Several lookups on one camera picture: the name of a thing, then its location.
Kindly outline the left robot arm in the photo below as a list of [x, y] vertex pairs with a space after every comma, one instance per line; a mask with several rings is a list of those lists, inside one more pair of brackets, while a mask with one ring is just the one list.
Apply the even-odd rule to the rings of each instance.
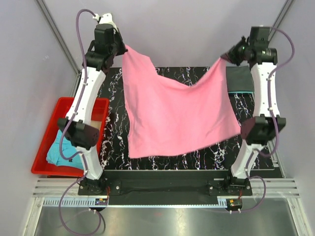
[[127, 49], [113, 22], [98, 23], [94, 30], [94, 40], [88, 50], [83, 47], [80, 49], [83, 68], [79, 88], [66, 116], [58, 120], [62, 132], [60, 141], [69, 140], [75, 152], [64, 154], [63, 144], [59, 143], [59, 153], [66, 161], [75, 157], [80, 159], [83, 177], [91, 180], [89, 189], [100, 195], [106, 190], [106, 182], [100, 179], [103, 169], [96, 148], [100, 131], [91, 126], [92, 111], [98, 90], [113, 65], [114, 57], [124, 54]]

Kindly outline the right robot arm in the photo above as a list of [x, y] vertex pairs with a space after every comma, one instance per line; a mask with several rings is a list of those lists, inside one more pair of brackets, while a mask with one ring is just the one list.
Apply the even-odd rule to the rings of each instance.
[[223, 183], [224, 191], [234, 195], [241, 189], [241, 182], [249, 179], [255, 158], [262, 154], [264, 146], [272, 140], [278, 141], [286, 119], [280, 115], [276, 99], [276, 71], [278, 53], [269, 46], [270, 27], [251, 28], [248, 38], [242, 37], [221, 58], [239, 66], [246, 61], [254, 85], [254, 111], [252, 118], [241, 124], [242, 145], [230, 168], [229, 179]]

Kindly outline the pink t shirt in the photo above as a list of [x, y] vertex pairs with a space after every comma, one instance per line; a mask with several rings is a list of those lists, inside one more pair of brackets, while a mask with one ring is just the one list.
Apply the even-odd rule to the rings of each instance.
[[130, 158], [177, 156], [240, 134], [224, 60], [188, 86], [158, 75], [148, 56], [129, 48], [122, 73]]

